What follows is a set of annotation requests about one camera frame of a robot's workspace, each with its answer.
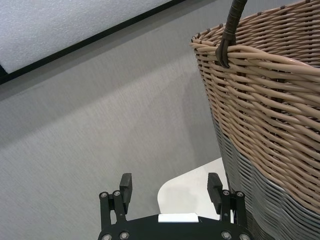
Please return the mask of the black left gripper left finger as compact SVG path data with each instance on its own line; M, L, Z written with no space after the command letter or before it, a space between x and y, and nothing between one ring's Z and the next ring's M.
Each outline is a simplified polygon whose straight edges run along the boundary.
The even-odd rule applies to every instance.
M132 174L124 173L119 189L112 193L106 191L99 194L100 222L102 226L111 226L111 211L116 215L116 222L125 222L133 191Z

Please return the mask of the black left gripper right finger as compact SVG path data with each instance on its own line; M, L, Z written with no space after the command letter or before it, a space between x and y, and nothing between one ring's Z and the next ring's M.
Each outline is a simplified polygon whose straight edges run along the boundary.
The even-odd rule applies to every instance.
M234 224L248 225L245 194L242 191L232 192L223 189L219 175L215 172L208 173L207 191L220 221L231 223L232 212Z

